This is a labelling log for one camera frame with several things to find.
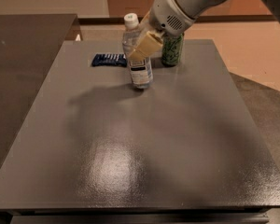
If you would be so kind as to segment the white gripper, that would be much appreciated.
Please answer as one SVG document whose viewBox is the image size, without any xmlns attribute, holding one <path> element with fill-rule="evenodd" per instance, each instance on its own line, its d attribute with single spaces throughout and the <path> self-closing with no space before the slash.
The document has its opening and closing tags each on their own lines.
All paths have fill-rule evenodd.
<svg viewBox="0 0 280 224">
<path fill-rule="evenodd" d="M 169 36 L 183 34 L 194 22 L 195 20 L 182 10 L 176 0 L 154 0 L 149 12 L 149 24 Z M 136 44 L 128 53 L 129 60 L 143 61 L 162 48 L 163 32 L 156 30 L 140 34 Z"/>
</svg>

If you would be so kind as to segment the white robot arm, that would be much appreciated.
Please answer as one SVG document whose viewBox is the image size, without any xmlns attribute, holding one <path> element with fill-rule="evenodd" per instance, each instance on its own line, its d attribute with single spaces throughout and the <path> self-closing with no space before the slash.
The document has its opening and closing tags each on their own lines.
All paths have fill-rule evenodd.
<svg viewBox="0 0 280 224">
<path fill-rule="evenodd" d="M 140 23 L 140 35 L 127 55 L 132 61 L 142 61 L 160 50 L 165 36 L 183 34 L 209 8 L 227 0 L 154 0 Z M 280 0 L 260 0 L 280 23 Z"/>
</svg>

